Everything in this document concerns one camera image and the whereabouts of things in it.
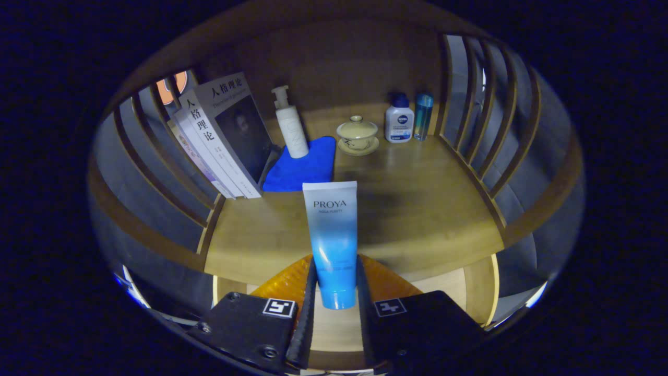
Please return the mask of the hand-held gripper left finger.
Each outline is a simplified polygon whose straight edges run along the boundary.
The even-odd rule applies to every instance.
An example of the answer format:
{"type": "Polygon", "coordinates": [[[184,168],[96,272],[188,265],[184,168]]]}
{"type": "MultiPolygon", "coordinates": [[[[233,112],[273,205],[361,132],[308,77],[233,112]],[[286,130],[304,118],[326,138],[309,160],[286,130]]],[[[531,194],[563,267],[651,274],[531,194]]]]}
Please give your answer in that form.
{"type": "Polygon", "coordinates": [[[258,372],[298,374],[311,352],[316,283],[306,255],[252,293],[228,292],[187,335],[258,372]]]}

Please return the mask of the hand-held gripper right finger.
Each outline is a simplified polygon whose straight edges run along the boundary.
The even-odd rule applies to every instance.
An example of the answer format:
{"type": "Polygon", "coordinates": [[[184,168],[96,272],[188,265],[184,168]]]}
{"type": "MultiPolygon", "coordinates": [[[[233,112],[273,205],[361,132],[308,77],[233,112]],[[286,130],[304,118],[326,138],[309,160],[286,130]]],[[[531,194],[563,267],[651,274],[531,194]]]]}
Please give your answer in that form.
{"type": "Polygon", "coordinates": [[[357,257],[357,290],[365,361],[376,374],[448,373],[486,340],[446,293],[423,293],[387,267],[357,257]]]}

